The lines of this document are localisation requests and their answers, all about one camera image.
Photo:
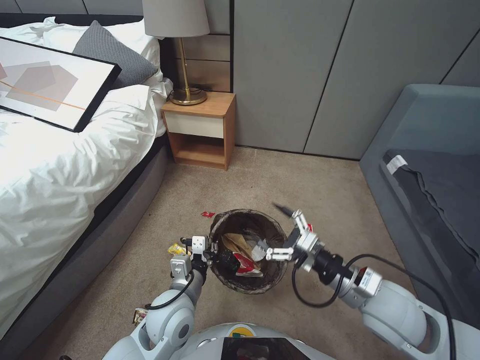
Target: black trash bag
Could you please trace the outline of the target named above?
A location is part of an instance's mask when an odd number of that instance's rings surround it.
[[[215,216],[210,227],[210,240],[218,243],[218,253],[229,250],[222,242],[223,234],[242,234],[265,239],[271,248],[281,248],[287,236],[280,224],[270,216],[256,210],[235,209]],[[212,272],[227,287],[244,294],[263,294],[273,288],[284,276],[288,264],[286,261],[258,261],[262,277],[236,276],[234,271],[222,266],[218,261],[211,265]]]

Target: wooden nightstand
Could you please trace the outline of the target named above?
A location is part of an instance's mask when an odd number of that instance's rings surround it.
[[[168,101],[161,114],[178,164],[227,170],[235,146],[235,94],[208,92],[198,105]]]

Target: floor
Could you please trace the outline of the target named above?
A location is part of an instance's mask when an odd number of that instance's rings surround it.
[[[211,219],[201,216],[203,211],[256,209],[277,219],[288,234],[291,221],[272,202],[302,209],[327,247],[345,259],[374,253],[401,264],[356,161],[237,147],[228,171],[170,163],[158,194],[117,256],[22,358],[101,359],[133,331],[134,309],[169,287],[168,247],[182,236],[209,232]],[[410,280],[396,270],[374,260],[359,263],[412,291]],[[332,291],[316,275],[297,277],[305,298],[330,297]],[[263,295],[230,290],[209,271],[195,329],[240,321],[274,328],[340,360],[405,359],[341,301],[325,309],[300,303],[290,270]]]

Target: white duvet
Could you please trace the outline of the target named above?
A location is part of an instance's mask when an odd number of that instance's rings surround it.
[[[80,133],[0,110],[0,339],[165,132],[155,105],[170,86],[110,91]]]

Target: headboard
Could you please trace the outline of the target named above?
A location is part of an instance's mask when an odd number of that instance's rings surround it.
[[[88,15],[88,14],[37,14],[37,13],[1,13],[0,28],[12,28],[22,24],[41,23],[45,18],[55,16],[59,24],[77,26],[89,26],[93,20],[97,20],[102,26],[134,23],[142,20],[141,15]],[[173,81],[175,86],[179,84],[177,61],[175,60],[175,41],[166,37],[159,40],[160,43],[160,68],[163,75]]]

